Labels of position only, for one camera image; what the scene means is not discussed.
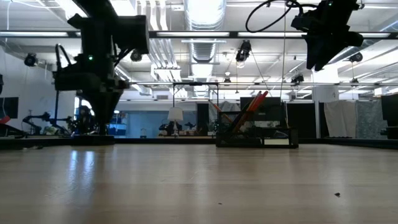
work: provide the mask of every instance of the fluorescent light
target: fluorescent light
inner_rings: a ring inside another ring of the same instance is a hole
[[[25,32],[25,31],[1,31],[0,37],[68,37],[66,32]]]
[[[225,44],[226,40],[181,40],[183,44]]]
[[[118,16],[136,16],[137,11],[130,0],[112,0],[111,4]]]
[[[361,33],[364,38],[383,38],[390,36],[390,33]]]
[[[392,89],[392,90],[388,91],[388,93],[397,93],[397,92],[398,92],[398,88],[395,88],[395,89]]]
[[[301,37],[305,35],[304,32],[238,32],[238,37]]]
[[[138,84],[138,85],[173,85],[173,83],[170,83],[170,82],[134,82],[132,84]]]
[[[229,32],[158,32],[158,37],[229,37]]]

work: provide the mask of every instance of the metal frame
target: metal frame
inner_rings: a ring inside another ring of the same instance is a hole
[[[199,85],[199,82],[130,82],[130,85]],[[398,86],[398,83],[281,83],[281,82],[235,82],[235,83],[218,83],[218,82],[202,82],[202,85],[217,85],[217,86],[230,86],[230,85],[254,85],[254,86]]]
[[[219,101],[218,101],[218,92],[220,90],[220,87],[219,87],[219,83],[217,83],[217,82],[208,82],[208,83],[201,83],[201,82],[175,82],[175,83],[171,83],[169,85],[173,85],[173,107],[175,106],[175,94],[178,93],[178,91],[180,91],[185,85],[190,85],[190,86],[202,86],[202,85],[210,86],[210,85],[215,85],[215,86],[217,86],[217,92],[216,92],[216,94],[217,94],[217,106],[219,106],[219,104],[218,104],[219,103]],[[181,88],[179,88],[177,90],[177,92],[175,91],[175,86],[176,85],[181,85]]]
[[[397,40],[398,32],[359,32],[366,40]],[[304,32],[267,31],[251,34],[241,31],[149,31],[150,39],[304,39]],[[0,30],[3,38],[51,38],[51,39],[80,39],[77,30]]]

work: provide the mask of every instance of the wooden table surface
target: wooden table surface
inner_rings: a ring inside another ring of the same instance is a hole
[[[0,223],[397,222],[398,151],[128,144],[0,151]]]

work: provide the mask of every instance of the person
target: person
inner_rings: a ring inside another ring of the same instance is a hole
[[[87,106],[79,107],[79,115],[76,121],[77,134],[88,134],[94,131],[95,117],[91,115]]]

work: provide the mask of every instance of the white curtain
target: white curtain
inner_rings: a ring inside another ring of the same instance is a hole
[[[355,101],[335,101],[324,104],[329,137],[356,137],[355,104]]]

